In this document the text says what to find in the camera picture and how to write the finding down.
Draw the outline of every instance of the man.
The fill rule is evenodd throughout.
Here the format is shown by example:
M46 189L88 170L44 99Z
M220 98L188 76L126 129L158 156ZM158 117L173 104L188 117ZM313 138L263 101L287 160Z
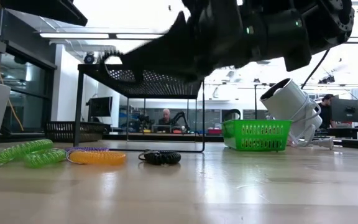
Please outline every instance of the man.
M321 108L320 117L323 120L320 129L328 129L330 125L332 128L336 128L336 123L335 121L332 120L332 116L331 116L331 98L334 97L335 96L332 94L327 94L324 96L321 103L319 103Z
M169 111L169 109L164 109L162 111L162 118L159 119L159 121L158 121L158 125L178 126L178 124L173 123L170 115L171 115L171 112ZM166 133L170 133L170 128L169 127L158 127L157 131L165 131Z

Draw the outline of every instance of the black basket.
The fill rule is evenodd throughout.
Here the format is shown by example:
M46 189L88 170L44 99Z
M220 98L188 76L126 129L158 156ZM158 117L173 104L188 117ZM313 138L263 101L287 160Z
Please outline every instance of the black basket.
M128 65L107 66L109 73L101 73L98 65L91 64L79 64L78 70L127 98L195 100L203 82L187 82L153 70L141 70L135 75L133 67Z
M103 137L104 130L108 124L81 122L80 142L99 141ZM45 125L45 136L53 142L73 142L74 141L74 121L49 121Z

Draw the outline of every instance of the white cylindrical object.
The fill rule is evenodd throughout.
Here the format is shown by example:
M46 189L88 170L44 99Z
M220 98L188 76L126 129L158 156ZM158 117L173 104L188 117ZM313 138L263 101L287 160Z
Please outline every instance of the white cylindrical object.
M260 97L260 100L275 119L297 121L316 114L314 108L305 106L306 100L308 104L310 102L308 94L303 92L291 78L286 78L272 86ZM313 124L316 128L319 128L321 123L322 119L315 116L308 121L293 123L291 132L294 136L298 136L308 126Z

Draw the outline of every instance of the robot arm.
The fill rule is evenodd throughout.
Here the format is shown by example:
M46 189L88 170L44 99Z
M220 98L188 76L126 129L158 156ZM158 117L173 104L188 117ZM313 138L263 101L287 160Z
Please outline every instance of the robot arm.
M120 57L123 65L152 69L186 81L213 70L284 57L287 71L307 66L311 55L346 42L352 32L351 0L182 0L162 37Z
M185 131L189 131L190 130L190 127L187 123L187 119L186 119L186 116L185 116L185 112L181 111L179 113L177 113L172 119L171 119L171 126L177 126L177 123L179 121L180 118L183 118L183 120L185 121Z
M231 109L223 115L223 122L233 119L233 114L237 114L237 119L241 119L241 112L238 109Z

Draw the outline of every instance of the black coiled cable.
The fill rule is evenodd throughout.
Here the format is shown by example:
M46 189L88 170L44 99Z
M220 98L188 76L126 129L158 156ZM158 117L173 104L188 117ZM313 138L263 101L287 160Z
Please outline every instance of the black coiled cable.
M103 54L99 56L98 63L99 63L99 72L106 74L107 76L111 76L111 72L108 70L106 65L106 60L110 57L119 57L123 56L124 53L120 52L119 50L106 50ZM135 82L125 82L121 80L116 80L118 83L123 83L126 85L140 85L143 83L143 70L141 69L132 69L132 72L135 76Z
M152 165L174 165L180 161L181 155L174 151L151 151L147 149L138 158Z

